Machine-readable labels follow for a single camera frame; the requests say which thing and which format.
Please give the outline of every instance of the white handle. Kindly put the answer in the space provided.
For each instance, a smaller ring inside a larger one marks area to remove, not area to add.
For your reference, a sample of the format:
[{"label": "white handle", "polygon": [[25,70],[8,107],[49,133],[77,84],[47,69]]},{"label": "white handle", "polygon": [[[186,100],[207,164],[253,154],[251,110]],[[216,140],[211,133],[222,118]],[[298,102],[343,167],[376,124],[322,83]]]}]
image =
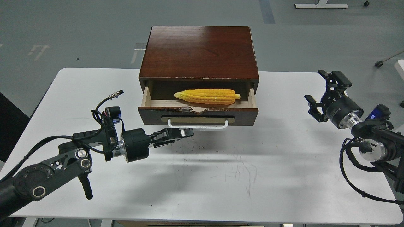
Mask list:
[{"label": "white handle", "polygon": [[229,121],[225,120],[225,125],[223,126],[199,126],[199,125],[172,125],[171,124],[171,119],[167,120],[167,124],[170,128],[192,128],[193,130],[197,131],[221,131],[225,130],[227,126],[229,126]]}]

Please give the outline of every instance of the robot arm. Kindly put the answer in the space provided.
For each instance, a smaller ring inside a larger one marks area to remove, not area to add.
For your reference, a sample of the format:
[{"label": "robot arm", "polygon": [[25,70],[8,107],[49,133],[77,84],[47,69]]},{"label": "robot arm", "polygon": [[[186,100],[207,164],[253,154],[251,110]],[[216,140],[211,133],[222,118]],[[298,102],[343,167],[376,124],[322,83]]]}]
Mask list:
[{"label": "robot arm", "polygon": [[[318,73],[326,80],[326,92],[320,103],[317,103],[311,95],[305,95],[309,102],[309,114],[318,122],[326,122],[330,119],[339,129],[349,128],[354,139],[348,143],[345,140],[341,153],[347,152],[352,163],[362,170],[385,173],[394,181],[395,191],[404,193],[404,158],[402,157],[404,156],[404,136],[391,131],[393,125],[388,121],[389,108],[380,104],[365,120],[361,120],[363,109],[345,94],[346,88],[351,87],[352,83],[344,74],[340,71],[328,74],[324,70],[319,70]],[[352,147],[359,147],[361,156],[374,167],[360,165],[351,152]],[[399,157],[402,158],[398,166],[387,163]]]},{"label": "robot arm", "polygon": [[[122,93],[123,91],[113,93],[92,112],[98,112],[102,103]],[[110,161],[113,157],[124,156],[126,162],[132,162],[147,158],[150,145],[160,147],[194,135],[191,128],[164,128],[151,135],[145,134],[142,128],[128,131],[123,128],[121,140],[118,141],[114,123],[121,121],[120,108],[107,107],[100,115],[93,114],[93,116],[100,123],[100,129],[75,133],[71,137],[55,136],[43,139],[0,180],[0,210],[2,211],[0,220],[32,201],[41,200],[75,177],[78,177],[82,183],[86,198],[91,199],[93,194],[87,178],[93,164],[90,151],[104,154],[106,161]],[[71,139],[71,141],[59,145],[59,155],[17,172],[35,150],[57,138]],[[102,145],[102,151],[94,148],[99,145]]]}]

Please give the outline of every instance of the caster wheel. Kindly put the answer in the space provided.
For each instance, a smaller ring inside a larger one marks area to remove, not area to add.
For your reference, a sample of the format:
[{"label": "caster wheel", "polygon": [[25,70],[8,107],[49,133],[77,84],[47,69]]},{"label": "caster wheel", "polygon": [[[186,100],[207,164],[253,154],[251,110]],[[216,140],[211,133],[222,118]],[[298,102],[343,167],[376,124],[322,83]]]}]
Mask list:
[{"label": "caster wheel", "polygon": [[380,66],[382,66],[382,65],[383,65],[382,61],[378,61],[378,62],[375,63],[375,66],[378,67],[378,68],[380,68]]}]

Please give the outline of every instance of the drawer front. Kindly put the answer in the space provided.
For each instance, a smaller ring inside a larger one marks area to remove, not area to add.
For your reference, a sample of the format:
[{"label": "drawer front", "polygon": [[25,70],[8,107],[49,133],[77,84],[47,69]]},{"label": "drawer front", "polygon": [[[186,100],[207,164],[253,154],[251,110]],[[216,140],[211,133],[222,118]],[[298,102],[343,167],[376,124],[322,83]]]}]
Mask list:
[{"label": "drawer front", "polygon": [[[191,108],[181,107],[138,107],[144,124],[167,125],[167,118],[181,117],[182,125],[220,125],[218,118],[229,118],[229,125],[252,126],[257,118],[258,108],[208,108],[202,112],[195,112]],[[208,120],[197,120],[204,117]]]}]

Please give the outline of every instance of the yellow corn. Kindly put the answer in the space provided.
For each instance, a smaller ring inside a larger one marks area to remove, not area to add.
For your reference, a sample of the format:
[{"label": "yellow corn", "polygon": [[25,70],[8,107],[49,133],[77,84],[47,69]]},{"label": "yellow corn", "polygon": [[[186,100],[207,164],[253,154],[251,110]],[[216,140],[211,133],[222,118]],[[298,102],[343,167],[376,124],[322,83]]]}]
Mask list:
[{"label": "yellow corn", "polygon": [[232,89],[189,89],[175,93],[174,97],[192,103],[230,105],[240,94]]}]

